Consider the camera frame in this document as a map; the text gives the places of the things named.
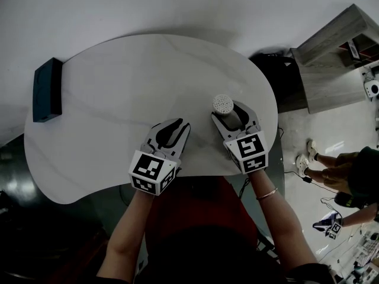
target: white table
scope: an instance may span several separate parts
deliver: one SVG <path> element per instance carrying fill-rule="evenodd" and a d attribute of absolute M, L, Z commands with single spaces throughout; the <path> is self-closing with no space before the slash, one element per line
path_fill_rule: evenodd
<path fill-rule="evenodd" d="M 30 108 L 30 172 L 61 204 L 129 183 L 131 158 L 150 128 L 180 117 L 191 123 L 191 134 L 179 175 L 237 174 L 210 117 L 219 93 L 256 112 L 270 149 L 278 122 L 274 93 L 239 53 L 175 35 L 135 35 L 91 47 L 63 65 L 63 114 L 33 123 Z"/>

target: black cord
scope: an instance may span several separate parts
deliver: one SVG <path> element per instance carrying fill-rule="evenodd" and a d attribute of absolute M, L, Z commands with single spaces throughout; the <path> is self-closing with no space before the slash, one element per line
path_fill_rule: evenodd
<path fill-rule="evenodd" d="M 334 199 L 334 198 L 321 198 L 321 199 L 320 199 L 320 202 L 321 202 L 322 204 L 325 204 L 326 207 L 328 207 L 330 210 L 335 211 L 335 212 L 336 212 L 337 214 L 339 214 L 339 216 L 342 218 L 342 215 L 339 213 L 339 211 L 338 211 L 337 209 L 335 209 L 333 206 L 331 206 L 331 204 L 326 203 L 326 202 L 323 202 L 323 200 L 324 200 L 324 201 L 330 201 L 331 199 Z"/>
<path fill-rule="evenodd" d="M 282 134 L 280 135 L 280 139 L 282 139 L 282 137 L 283 137 L 283 135 L 284 135 L 284 129 L 281 128 L 281 127 L 278 127 L 278 129 L 282 131 Z"/>
<path fill-rule="evenodd" d="M 340 267 L 342 268 L 342 270 L 343 270 L 343 271 L 345 271 L 345 269 L 343 269 L 342 265 L 341 265 L 341 264 L 339 264 L 339 259 L 338 259 L 338 265 L 340 265 Z"/>
<path fill-rule="evenodd" d="M 250 180 L 249 180 L 249 178 L 247 177 L 246 179 L 245 179 L 245 182 L 243 183 L 243 185 L 242 185 L 242 188 L 241 188 L 241 190 L 239 191 L 239 196 L 238 196 L 238 198 L 242 198 L 242 195 L 243 195 L 243 192 L 245 191 L 245 187 L 247 187 L 248 185 L 249 185 L 249 183 L 250 183 Z"/>
<path fill-rule="evenodd" d="M 325 256 L 323 256 L 322 258 L 321 258 L 321 260 L 319 260 L 319 262 L 318 263 L 320 263 L 329 253 L 331 253 L 332 251 L 334 251 L 334 249 L 337 249 L 338 247 L 340 247 L 344 242 L 346 242 L 348 240 L 348 238 L 346 239 L 346 240 L 343 240 L 341 243 L 339 243 L 335 248 L 333 248 L 333 249 L 331 249 L 331 250 L 329 250 L 326 254 L 325 254 Z"/>
<path fill-rule="evenodd" d="M 325 254 L 325 256 L 323 256 L 323 257 L 321 258 L 321 260 L 319 260 L 318 263 L 320 263 L 320 262 L 326 257 L 327 254 L 329 254 L 330 252 L 334 251 L 334 249 L 336 249 L 336 248 L 338 248 L 339 246 L 341 246 L 342 243 L 346 242 L 346 241 L 349 240 L 351 237 L 353 237 L 353 236 L 358 232 L 358 230 L 359 230 L 361 227 L 362 227 L 362 225 L 361 225 L 361 226 L 355 231 L 355 233 L 354 233 L 353 235 L 350 235 L 346 240 L 343 240 L 343 241 L 342 241 L 341 243 L 339 243 L 335 248 L 329 250 L 329 251 Z M 353 246 L 351 246 L 351 247 L 350 247 L 347 251 L 345 251 L 342 255 L 344 255 L 345 253 L 347 253 L 351 248 L 353 248 Z"/>
<path fill-rule="evenodd" d="M 120 193 L 120 198 L 121 198 L 121 200 L 124 202 L 124 204 L 126 205 L 126 206 L 129 206 L 129 204 L 125 201 L 125 199 L 124 199 L 124 196 L 123 196 L 123 192 L 121 191 L 121 187 L 122 187 L 122 185 L 119 185 L 118 186 L 118 192 Z"/>
<path fill-rule="evenodd" d="M 331 191 L 331 190 L 328 189 L 328 188 L 322 187 L 322 186 L 320 186 L 320 185 L 318 185 L 318 184 L 316 184 L 316 183 L 314 183 L 314 182 L 310 182 L 309 180 L 311 180 L 311 178 L 309 178 L 309 177 L 301 177 L 301 176 L 299 176 L 296 172 L 293 172 L 293 171 L 291 171 L 291 172 L 284 172 L 284 173 L 294 173 L 296 176 L 298 176 L 298 177 L 299 177 L 301 180 L 303 180 L 304 182 L 314 184 L 314 185 L 316 185 L 316 186 L 319 187 L 319 188 L 322 188 L 322 189 L 325 189 L 325 190 L 327 190 L 327 191 L 329 191 L 329 192 L 332 192 L 332 193 L 337 194 L 336 192 Z"/>

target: sneaker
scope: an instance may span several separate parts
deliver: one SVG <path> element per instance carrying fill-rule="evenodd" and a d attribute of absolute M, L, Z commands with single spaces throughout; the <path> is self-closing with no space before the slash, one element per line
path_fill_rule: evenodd
<path fill-rule="evenodd" d="M 310 140 L 307 142 L 307 150 L 309 152 L 309 162 L 315 161 L 314 157 L 318 153 L 316 147 L 316 141 Z"/>
<path fill-rule="evenodd" d="M 305 157 L 305 155 L 301 154 L 301 155 L 297 156 L 296 166 L 297 166 L 298 174 L 300 177 L 303 178 L 306 176 L 306 174 L 304 172 L 308 168 L 308 164 L 309 164 L 309 161 Z"/>

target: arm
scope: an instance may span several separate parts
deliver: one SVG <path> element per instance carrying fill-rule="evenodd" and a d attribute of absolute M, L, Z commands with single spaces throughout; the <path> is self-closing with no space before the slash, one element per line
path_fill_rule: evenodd
<path fill-rule="evenodd" d="M 275 189 L 263 170 L 249 174 L 249 179 L 257 198 Z M 279 192 L 259 201 L 268 228 L 285 271 L 307 263 L 317 263 L 304 238 L 300 222 L 295 212 Z"/>
<path fill-rule="evenodd" d="M 342 219 L 342 226 L 348 227 L 355 224 L 370 222 L 377 216 L 378 204 L 373 203 Z"/>
<path fill-rule="evenodd" d="M 136 191 L 112 233 L 107 254 L 97 276 L 133 283 L 138 253 L 153 199 L 153 195 Z"/>

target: wrist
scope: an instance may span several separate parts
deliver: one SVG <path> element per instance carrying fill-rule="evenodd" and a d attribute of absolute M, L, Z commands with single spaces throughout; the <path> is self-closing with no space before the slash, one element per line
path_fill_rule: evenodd
<path fill-rule="evenodd" d="M 134 194 L 135 197 L 138 197 L 140 199 L 146 199 L 146 200 L 153 200 L 154 199 L 154 195 L 151 194 L 151 193 L 147 193 L 147 192 L 143 192 L 143 191 L 140 191 L 140 190 L 136 190 L 136 193 Z"/>
<path fill-rule="evenodd" d="M 250 182 L 256 181 L 257 178 L 261 177 L 265 171 L 263 169 L 256 170 L 255 172 L 248 173 Z"/>
<path fill-rule="evenodd" d="M 336 219 L 336 223 L 343 227 L 343 218 Z"/>

